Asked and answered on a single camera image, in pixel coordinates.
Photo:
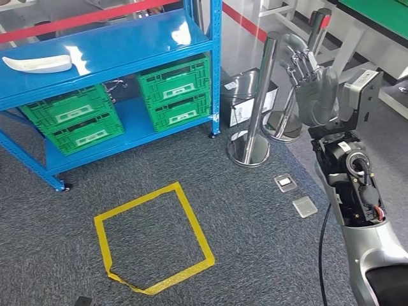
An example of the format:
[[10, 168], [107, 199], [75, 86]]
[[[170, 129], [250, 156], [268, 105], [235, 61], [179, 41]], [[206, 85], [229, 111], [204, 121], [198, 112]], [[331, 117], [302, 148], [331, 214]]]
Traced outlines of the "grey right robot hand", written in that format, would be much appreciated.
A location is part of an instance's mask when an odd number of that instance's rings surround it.
[[338, 75], [331, 66], [318, 64], [314, 54], [295, 34], [281, 37], [280, 65], [288, 74], [299, 117], [309, 127], [325, 126], [338, 117]]

